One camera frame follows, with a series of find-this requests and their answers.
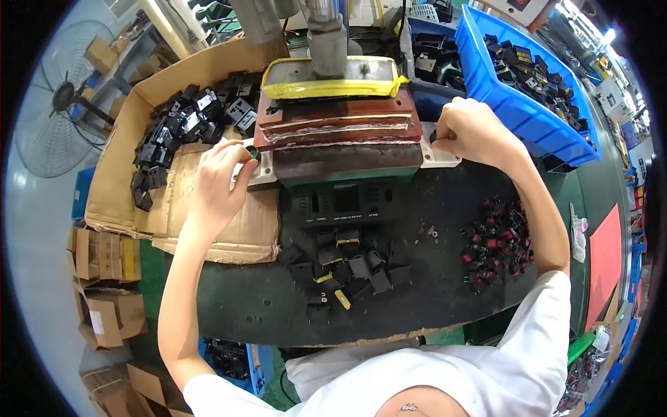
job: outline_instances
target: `stack of cardboard boxes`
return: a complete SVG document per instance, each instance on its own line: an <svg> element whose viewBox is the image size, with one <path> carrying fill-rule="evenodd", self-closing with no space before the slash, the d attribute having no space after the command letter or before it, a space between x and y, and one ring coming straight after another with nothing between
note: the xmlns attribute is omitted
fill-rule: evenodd
<svg viewBox="0 0 667 417"><path fill-rule="evenodd" d="M102 417L192 417L192 411L165 372L121 364L84 372L81 381Z"/></svg>
<svg viewBox="0 0 667 417"><path fill-rule="evenodd" d="M93 350L122 346L146 332L139 240L96 232L83 224L71 229L67 263L74 275L79 332Z"/></svg>
<svg viewBox="0 0 667 417"><path fill-rule="evenodd" d="M67 240L67 263L74 275L79 332L93 350L123 345L147 331L139 240L96 232L79 222ZM164 371L139 364L83 372L81 381L102 417L187 417L192 412Z"/></svg>

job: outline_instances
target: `power cable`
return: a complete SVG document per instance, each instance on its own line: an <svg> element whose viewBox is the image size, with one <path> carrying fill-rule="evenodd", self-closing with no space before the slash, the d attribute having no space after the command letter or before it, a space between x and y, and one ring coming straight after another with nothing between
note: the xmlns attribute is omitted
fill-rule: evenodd
<svg viewBox="0 0 667 417"><path fill-rule="evenodd" d="M285 397L294 405L298 404L296 401L292 400L289 395L287 395L287 391L285 391L285 387L283 386L283 377L287 374L287 370L283 370L283 373L280 374L280 389L283 390L283 394Z"/></svg>

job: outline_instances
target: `cardboard box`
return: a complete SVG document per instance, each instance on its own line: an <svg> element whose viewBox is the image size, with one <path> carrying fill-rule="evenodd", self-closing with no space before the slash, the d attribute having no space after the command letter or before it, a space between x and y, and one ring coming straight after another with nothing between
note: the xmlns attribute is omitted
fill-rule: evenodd
<svg viewBox="0 0 667 417"><path fill-rule="evenodd" d="M144 62L139 64L137 70L132 73L127 79L129 84L137 83L142 79L151 77L152 75L159 73L163 69L169 67L171 64L160 54L154 53L149 56Z"/></svg>
<svg viewBox="0 0 667 417"><path fill-rule="evenodd" d="M129 385L125 364L81 373L81 382L98 415L103 417L150 417L142 398Z"/></svg>
<svg viewBox="0 0 667 417"><path fill-rule="evenodd" d="M123 340L148 331L143 296L117 288L82 288L73 283L79 333L93 350L122 346Z"/></svg>
<svg viewBox="0 0 667 417"><path fill-rule="evenodd" d="M116 97L113 100L113 103L111 103L111 109L109 110L109 116L112 119L117 119L118 118L118 115L121 113L121 109L123 108L123 104L125 104L125 99L127 99L127 96L121 94L120 96ZM113 129L113 125L105 123L104 128L108 131L111 131Z"/></svg>
<svg viewBox="0 0 667 417"><path fill-rule="evenodd" d="M100 37L88 45L84 56L102 75L118 64L118 52Z"/></svg>
<svg viewBox="0 0 667 417"><path fill-rule="evenodd" d="M75 276L92 280L99 276L98 235L95 230L76 228Z"/></svg>
<svg viewBox="0 0 667 417"><path fill-rule="evenodd" d="M201 154L211 146L182 146L171 164L167 185L151 191L150 212L137 209L129 186L135 171L132 161L134 149L150 124L150 113L191 83L205 87L233 71L263 71L274 59L287 56L285 45L276 49L240 39L200 51L137 84L97 162L85 212L87 224L100 231L152 239L154 246L173 253L189 209L194 173ZM277 191L250 193L241 211L216 237L206 260L230 264L274 261L278 232Z"/></svg>
<svg viewBox="0 0 667 417"><path fill-rule="evenodd" d="M160 408L167 408L172 417L193 416L183 394L169 375L147 366L132 364L127 364L127 372L132 388L152 401L149 405L156 415L164 414Z"/></svg>
<svg viewBox="0 0 667 417"><path fill-rule="evenodd" d="M116 233L73 228L67 239L67 264L72 275L82 280L139 281L139 241Z"/></svg>

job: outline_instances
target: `cardboard sheet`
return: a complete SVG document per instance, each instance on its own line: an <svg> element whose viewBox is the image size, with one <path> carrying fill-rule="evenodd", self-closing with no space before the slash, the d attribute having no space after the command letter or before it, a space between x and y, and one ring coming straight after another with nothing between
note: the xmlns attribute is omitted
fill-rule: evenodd
<svg viewBox="0 0 667 417"><path fill-rule="evenodd" d="M618 204L590 237L590 291L586 327L598 319L621 276L621 223Z"/></svg>
<svg viewBox="0 0 667 417"><path fill-rule="evenodd" d="M211 146L182 146L174 156L167 186L151 191L150 212L137 209L130 190L135 171L132 161L134 149L150 123L150 113L191 83L204 88L225 79L230 72L263 71L274 59L287 56L285 45L267 47L240 39L200 51L138 83L127 96L97 163L86 205L86 223L98 231L152 239L155 247L173 253L201 153ZM278 233L277 192L250 193L244 207L214 241L206 259L230 264L273 261L279 251Z"/></svg>

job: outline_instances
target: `workbench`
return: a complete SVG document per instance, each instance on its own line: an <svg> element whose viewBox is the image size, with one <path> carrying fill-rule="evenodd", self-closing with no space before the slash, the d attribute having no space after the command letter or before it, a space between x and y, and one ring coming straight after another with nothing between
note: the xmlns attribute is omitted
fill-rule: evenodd
<svg viewBox="0 0 667 417"><path fill-rule="evenodd" d="M381 237L404 245L413 284L366 293L349 311L331 300L328 325L309 324L306 296L277 262L233 266L206 262L199 281L199 331L204 336L278 346L321 346L405 338L490 316L521 302L536 279L528 273L476 296L464 276L460 229L478 219L482 203L498 194L516 198L507 176L463 161L448 169L422 169L405 185L405 218L380 225ZM308 234L282 221L280 243L303 244ZM437 231L437 238L427 230ZM171 256L167 256L167 266Z"/></svg>

